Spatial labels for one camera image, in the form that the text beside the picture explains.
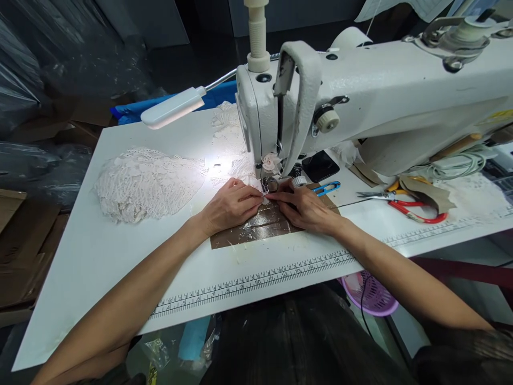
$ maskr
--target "beige cloth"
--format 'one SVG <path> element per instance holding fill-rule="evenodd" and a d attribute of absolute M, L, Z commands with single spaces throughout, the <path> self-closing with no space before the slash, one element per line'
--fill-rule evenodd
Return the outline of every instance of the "beige cloth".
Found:
<path fill-rule="evenodd" d="M 378 184 L 384 183 L 380 177 L 378 177 L 378 174 L 371 170 L 365 163 L 355 162 L 349 168 L 349 171 L 355 174 L 370 187 L 376 187 Z"/>
<path fill-rule="evenodd" d="M 399 184 L 402 189 L 407 190 L 414 197 L 435 207 L 439 214 L 446 213 L 449 209 L 456 207 L 456 205 L 449 200 L 449 192 L 447 190 L 435 187 L 432 184 L 417 181 L 405 175 L 399 177 Z"/>

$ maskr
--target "finger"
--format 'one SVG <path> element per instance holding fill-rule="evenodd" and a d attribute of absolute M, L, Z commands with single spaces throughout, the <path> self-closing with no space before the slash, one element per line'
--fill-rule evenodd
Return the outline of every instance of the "finger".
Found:
<path fill-rule="evenodd" d="M 235 197 L 239 200 L 244 199 L 249 196 L 262 196 L 262 193 L 260 191 L 258 191 L 257 189 L 255 189 L 253 186 L 246 186 L 246 185 L 239 188 L 235 193 Z"/>
<path fill-rule="evenodd" d="M 249 197 L 239 202 L 241 211 L 247 211 L 256 205 L 260 205 L 263 202 L 263 197 Z"/>
<path fill-rule="evenodd" d="M 231 187 L 234 191 L 237 191 L 239 189 L 242 189 L 242 187 L 244 187 L 246 184 L 240 180 L 240 179 L 236 179 L 236 178 L 233 178 L 234 179 L 234 185 Z"/>
<path fill-rule="evenodd" d="M 297 197 L 290 192 L 274 192 L 272 194 L 266 195 L 267 199 L 272 199 L 274 201 L 287 202 L 296 205 Z"/>
<path fill-rule="evenodd" d="M 230 178 L 219 190 L 228 190 L 229 188 L 232 188 L 237 183 L 237 181 L 239 181 L 239 179 Z"/>
<path fill-rule="evenodd" d="M 247 210 L 244 214 L 242 214 L 242 219 L 244 219 L 243 223 L 247 221 L 249 218 L 254 217 L 256 213 L 258 212 L 258 208 L 260 207 L 260 204 L 257 204 L 255 207 Z"/>
<path fill-rule="evenodd" d="M 288 220 L 294 225 L 298 227 L 304 228 L 302 223 L 301 215 L 294 210 L 291 206 L 287 205 L 283 202 L 278 202 L 279 210 L 288 218 Z"/>

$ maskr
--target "forearm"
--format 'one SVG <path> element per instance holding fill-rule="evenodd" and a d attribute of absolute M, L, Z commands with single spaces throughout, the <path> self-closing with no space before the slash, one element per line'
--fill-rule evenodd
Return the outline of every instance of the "forearm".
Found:
<path fill-rule="evenodd" d="M 191 218 L 143 259 L 71 330 L 33 384 L 127 345 L 144 326 L 185 259 L 207 239 Z"/>
<path fill-rule="evenodd" d="M 334 237 L 408 311 L 449 328 L 492 329 L 471 307 L 413 261 L 347 219 L 342 223 Z"/>

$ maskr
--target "person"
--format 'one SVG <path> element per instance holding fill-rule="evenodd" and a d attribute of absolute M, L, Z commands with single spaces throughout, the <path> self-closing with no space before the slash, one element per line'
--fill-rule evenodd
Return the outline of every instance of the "person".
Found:
<path fill-rule="evenodd" d="M 455 334 L 438 334 L 443 336 L 442 344 L 434 353 L 436 346 L 421 349 L 411 373 L 360 327 L 340 294 L 340 285 L 337 289 L 318 284 L 224 312 L 219 347 L 202 383 L 511 381 L 511 334 L 495 331 L 440 281 L 328 210 L 308 188 L 282 186 L 266 197 L 277 202 L 293 225 L 335 238 L 410 313 Z M 32 384 L 145 383 L 143 375 L 129 378 L 124 365 L 133 337 L 187 257 L 210 236 L 256 215 L 262 201 L 261 192 L 230 179 L 199 214 L 144 258 L 79 321 Z"/>

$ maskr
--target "red handle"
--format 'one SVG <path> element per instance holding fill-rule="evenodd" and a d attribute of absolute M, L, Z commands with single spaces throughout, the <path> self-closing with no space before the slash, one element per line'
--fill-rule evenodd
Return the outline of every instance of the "red handle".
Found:
<path fill-rule="evenodd" d="M 434 218 L 434 219 L 422 218 L 422 217 L 419 217 L 417 214 L 413 214 L 411 211 L 409 211 L 405 207 L 405 206 L 410 206 L 410 207 L 412 207 L 412 206 L 426 206 L 422 202 L 401 202 L 401 203 L 397 203 L 397 202 L 394 202 L 394 201 L 390 201 L 388 204 L 390 206 L 392 206 L 393 208 L 395 208 L 395 209 L 399 210 L 400 212 L 402 212 L 408 218 L 413 219 L 415 222 L 427 223 L 427 224 L 437 224 L 437 223 L 443 222 L 443 221 L 445 221 L 447 219 L 447 213 L 438 214 L 437 217 Z"/>
<path fill-rule="evenodd" d="M 395 201 L 395 202 L 401 206 L 407 206 L 407 207 L 427 206 L 424 202 L 405 202 L 405 201 Z"/>

